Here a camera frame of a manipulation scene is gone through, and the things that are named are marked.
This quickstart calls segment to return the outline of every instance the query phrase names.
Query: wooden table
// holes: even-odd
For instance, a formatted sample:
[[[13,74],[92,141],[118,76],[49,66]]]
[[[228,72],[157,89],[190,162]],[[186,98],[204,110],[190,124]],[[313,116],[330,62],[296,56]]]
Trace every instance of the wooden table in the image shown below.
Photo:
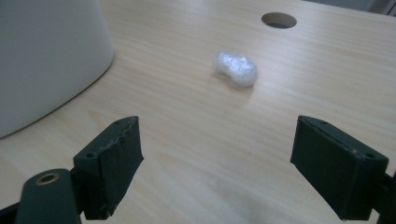
[[[146,159],[115,216],[89,223],[344,223],[290,163],[299,115],[360,139],[395,172],[394,18],[294,0],[101,4],[114,62],[76,98],[0,140],[1,207],[32,175],[71,169],[108,124],[132,115]],[[269,27],[268,12],[297,25]],[[216,72],[221,50],[258,65],[253,88]]]

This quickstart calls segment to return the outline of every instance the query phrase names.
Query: crumpled plastic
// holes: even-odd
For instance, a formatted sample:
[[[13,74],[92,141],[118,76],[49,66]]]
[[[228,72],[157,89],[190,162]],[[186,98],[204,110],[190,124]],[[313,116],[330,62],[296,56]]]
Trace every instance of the crumpled plastic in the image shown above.
[[[240,87],[251,87],[258,77],[256,64],[240,54],[219,52],[216,56],[216,67]]]

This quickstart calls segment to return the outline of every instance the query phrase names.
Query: screw hole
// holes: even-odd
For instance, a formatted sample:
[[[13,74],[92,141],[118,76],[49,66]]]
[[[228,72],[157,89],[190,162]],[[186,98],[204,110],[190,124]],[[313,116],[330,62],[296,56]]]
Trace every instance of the screw hole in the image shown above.
[[[88,158],[88,159],[93,159],[93,158],[97,157],[97,154],[94,153],[94,152],[90,152],[87,155],[85,155],[85,157]]]
[[[374,158],[375,156],[374,156],[373,154],[371,154],[371,153],[366,153],[366,157],[368,157],[368,158]]]
[[[56,181],[58,178],[59,178],[58,174],[42,175],[35,181],[35,183],[37,185],[48,185],[48,184]]]
[[[297,24],[297,20],[294,17],[282,12],[264,14],[262,16],[262,22],[278,29],[289,29]]]

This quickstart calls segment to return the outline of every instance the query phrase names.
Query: white object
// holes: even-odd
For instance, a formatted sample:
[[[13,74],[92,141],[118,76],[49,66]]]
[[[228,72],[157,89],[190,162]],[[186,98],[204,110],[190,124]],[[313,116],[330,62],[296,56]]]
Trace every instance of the white object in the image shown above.
[[[216,66],[238,86],[250,87],[257,80],[256,64],[244,55],[220,52],[216,57]]]
[[[1,0],[0,137],[91,85],[113,48],[96,0]]]

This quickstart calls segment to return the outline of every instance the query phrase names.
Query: wood grain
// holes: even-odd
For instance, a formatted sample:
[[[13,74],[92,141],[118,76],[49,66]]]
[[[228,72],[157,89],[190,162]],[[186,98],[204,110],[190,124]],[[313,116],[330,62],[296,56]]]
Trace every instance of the wood grain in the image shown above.
[[[90,223],[344,223],[290,163],[298,115],[360,139],[395,172],[393,18],[291,0],[101,4],[114,62],[76,98],[0,140],[1,207],[19,200],[30,176],[72,168],[109,123],[132,115],[146,159],[115,216]],[[276,11],[297,25],[264,25]],[[221,50],[258,65],[253,88],[216,73]]]

